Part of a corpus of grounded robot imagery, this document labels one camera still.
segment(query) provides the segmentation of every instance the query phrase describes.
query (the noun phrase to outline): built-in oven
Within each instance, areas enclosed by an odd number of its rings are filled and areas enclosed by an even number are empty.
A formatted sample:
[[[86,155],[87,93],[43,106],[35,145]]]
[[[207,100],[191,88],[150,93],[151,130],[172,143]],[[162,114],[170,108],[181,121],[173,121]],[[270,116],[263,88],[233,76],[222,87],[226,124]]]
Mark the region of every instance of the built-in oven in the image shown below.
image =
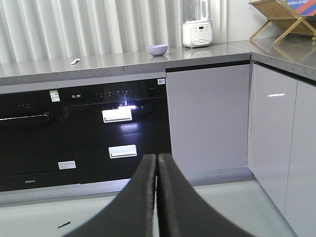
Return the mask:
[[[0,191],[78,182],[58,91],[0,94]]]
[[[126,179],[170,152],[164,78],[0,94],[0,191]]]
[[[165,79],[59,92],[81,183],[130,178],[143,154],[171,152]]]

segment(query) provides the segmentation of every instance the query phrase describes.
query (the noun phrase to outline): kitchen counter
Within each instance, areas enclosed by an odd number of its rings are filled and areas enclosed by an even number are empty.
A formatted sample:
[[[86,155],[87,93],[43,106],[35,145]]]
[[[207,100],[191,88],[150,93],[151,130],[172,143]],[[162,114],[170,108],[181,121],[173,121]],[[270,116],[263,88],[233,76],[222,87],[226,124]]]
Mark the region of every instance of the kitchen counter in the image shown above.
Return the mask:
[[[0,65],[0,85],[98,78],[205,64],[254,61],[316,80],[316,44],[310,37],[289,36],[279,45],[275,39],[213,44],[203,48],[170,48],[160,57],[148,52],[119,53]]]

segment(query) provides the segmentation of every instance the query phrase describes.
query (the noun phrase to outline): cabinet door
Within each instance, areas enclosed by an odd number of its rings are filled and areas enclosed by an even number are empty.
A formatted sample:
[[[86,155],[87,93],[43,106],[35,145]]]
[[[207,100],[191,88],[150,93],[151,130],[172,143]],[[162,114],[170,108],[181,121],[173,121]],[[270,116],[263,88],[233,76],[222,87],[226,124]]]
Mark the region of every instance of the cabinet door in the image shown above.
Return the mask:
[[[284,214],[297,81],[254,65],[249,167]]]
[[[249,65],[167,73],[166,84],[182,172],[246,167]]]
[[[316,236],[316,87],[298,82],[285,217],[299,237]]]

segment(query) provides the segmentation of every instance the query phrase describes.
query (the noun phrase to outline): gray floor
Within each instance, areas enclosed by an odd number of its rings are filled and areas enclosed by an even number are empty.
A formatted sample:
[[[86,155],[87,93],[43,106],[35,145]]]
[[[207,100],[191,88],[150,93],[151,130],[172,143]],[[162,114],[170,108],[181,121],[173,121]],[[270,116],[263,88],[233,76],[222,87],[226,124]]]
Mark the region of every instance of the gray floor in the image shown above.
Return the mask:
[[[258,237],[295,236],[256,181],[195,187],[216,210]],[[0,237],[59,237],[94,216],[115,196],[0,205]],[[154,219],[154,236],[158,222]]]

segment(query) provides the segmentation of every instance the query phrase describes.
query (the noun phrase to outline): small bowl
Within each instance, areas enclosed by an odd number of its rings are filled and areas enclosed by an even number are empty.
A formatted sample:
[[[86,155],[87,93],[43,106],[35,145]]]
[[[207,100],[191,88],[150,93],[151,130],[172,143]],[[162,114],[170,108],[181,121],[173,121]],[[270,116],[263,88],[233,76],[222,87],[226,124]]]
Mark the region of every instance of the small bowl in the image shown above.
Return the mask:
[[[151,45],[147,47],[148,52],[152,56],[161,56],[167,52],[167,49],[168,49],[167,44]]]

